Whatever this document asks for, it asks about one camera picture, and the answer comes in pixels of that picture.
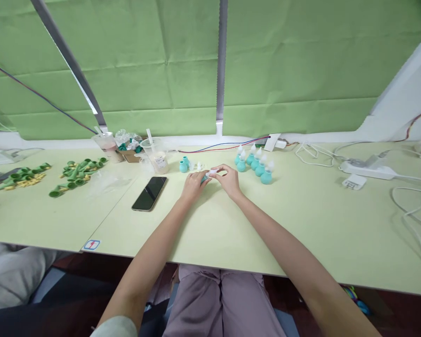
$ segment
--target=person's left hand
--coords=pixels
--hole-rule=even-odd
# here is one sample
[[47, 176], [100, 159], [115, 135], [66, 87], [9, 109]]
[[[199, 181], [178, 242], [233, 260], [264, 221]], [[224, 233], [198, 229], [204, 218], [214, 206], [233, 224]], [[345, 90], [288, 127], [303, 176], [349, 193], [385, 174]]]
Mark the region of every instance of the person's left hand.
[[181, 199], [187, 200], [191, 203], [194, 203], [200, 197], [201, 192], [206, 187], [209, 181], [212, 179], [206, 179], [202, 184], [201, 180], [209, 170], [190, 173], [187, 178], [186, 182], [184, 183], [184, 188], [182, 189]]

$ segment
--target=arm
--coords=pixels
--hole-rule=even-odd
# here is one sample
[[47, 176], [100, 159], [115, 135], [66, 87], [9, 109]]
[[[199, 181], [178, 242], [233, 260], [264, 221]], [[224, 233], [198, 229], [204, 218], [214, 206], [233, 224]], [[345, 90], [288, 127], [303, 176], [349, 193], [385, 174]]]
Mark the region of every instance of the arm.
[[208, 179], [200, 185], [206, 172], [208, 171], [188, 175], [181, 197], [132, 260], [98, 326], [114, 316], [126, 316], [134, 322], [137, 330], [140, 330], [146, 300], [167, 262], [182, 221], [210, 181]]
[[265, 242], [298, 289], [325, 336], [379, 336], [379, 332], [347, 296], [315, 256], [289, 231], [251, 202], [239, 188], [236, 170], [216, 178]]

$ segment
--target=black phone screen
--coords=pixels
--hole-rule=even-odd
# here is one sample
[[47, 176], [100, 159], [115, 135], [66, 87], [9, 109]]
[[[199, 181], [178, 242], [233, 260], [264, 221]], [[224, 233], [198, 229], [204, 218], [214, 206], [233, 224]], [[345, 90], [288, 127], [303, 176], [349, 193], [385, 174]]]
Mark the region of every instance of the black phone screen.
[[149, 211], [152, 209], [156, 199], [164, 187], [166, 177], [153, 177], [150, 179], [148, 184], [145, 186], [142, 193], [137, 198], [132, 209], [134, 211]]

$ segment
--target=blue wire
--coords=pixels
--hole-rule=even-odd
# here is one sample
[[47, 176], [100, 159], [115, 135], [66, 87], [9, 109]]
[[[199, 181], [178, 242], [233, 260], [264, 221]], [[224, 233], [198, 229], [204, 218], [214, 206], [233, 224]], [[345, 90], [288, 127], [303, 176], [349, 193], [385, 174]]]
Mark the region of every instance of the blue wire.
[[208, 148], [216, 147], [216, 146], [219, 146], [219, 145], [226, 145], [226, 144], [245, 144], [245, 143], [249, 143], [249, 142], [252, 142], [252, 141], [255, 141], [255, 140], [260, 140], [260, 139], [266, 139], [266, 137], [260, 137], [260, 138], [256, 138], [256, 139], [251, 139], [251, 140], [247, 140], [245, 142], [240, 142], [240, 143], [221, 143], [221, 144], [211, 145], [209, 147], [205, 147], [204, 149], [196, 150], [196, 151], [190, 151], [188, 153], [200, 152], [200, 151], [203, 151], [203, 150], [207, 150]]
[[34, 94], [38, 95], [40, 98], [42, 98], [43, 100], [45, 100], [48, 104], [50, 104], [52, 107], [54, 107], [56, 110], [62, 112], [64, 115], [66, 115], [67, 117], [69, 117], [72, 121], [76, 122], [78, 125], [85, 127], [86, 129], [88, 129], [90, 132], [93, 132], [94, 134], [97, 134], [97, 132], [95, 132], [92, 129], [89, 129], [87, 126], [83, 125], [82, 123], [80, 123], [78, 120], [76, 120], [75, 118], [73, 118], [72, 116], [70, 116], [67, 112], [62, 111], [60, 108], [58, 108], [56, 105], [54, 105], [52, 102], [50, 102], [47, 98], [45, 98], [44, 96], [42, 96], [40, 93], [38, 93], [37, 91], [27, 87], [25, 84], [23, 84], [22, 82], [20, 82], [17, 78], [15, 78], [13, 75], [11, 75], [10, 73], [8, 73], [6, 70], [0, 68], [0, 70], [2, 72], [4, 72], [6, 75], [8, 75], [9, 77], [11, 77], [14, 81], [22, 84], [24, 87], [26, 87], [28, 90], [30, 90], [31, 92], [33, 92]]

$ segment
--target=white wall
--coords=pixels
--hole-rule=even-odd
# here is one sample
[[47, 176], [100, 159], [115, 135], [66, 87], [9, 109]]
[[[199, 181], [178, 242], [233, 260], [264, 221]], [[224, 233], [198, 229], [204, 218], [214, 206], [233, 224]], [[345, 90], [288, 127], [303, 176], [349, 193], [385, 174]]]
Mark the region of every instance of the white wall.
[[[353, 132], [314, 134], [282, 133], [289, 142], [355, 142], [390, 141], [405, 137], [410, 122], [421, 113], [421, 44], [385, 89], [369, 116]], [[217, 133], [205, 136], [165, 137], [177, 146], [208, 146], [223, 142], [243, 142], [249, 137], [222, 136], [222, 123], [217, 122]], [[421, 118], [413, 125], [409, 140], [421, 140]], [[96, 147], [90, 139], [26, 141], [16, 132], [0, 132], [0, 149], [43, 147], [90, 148]]]

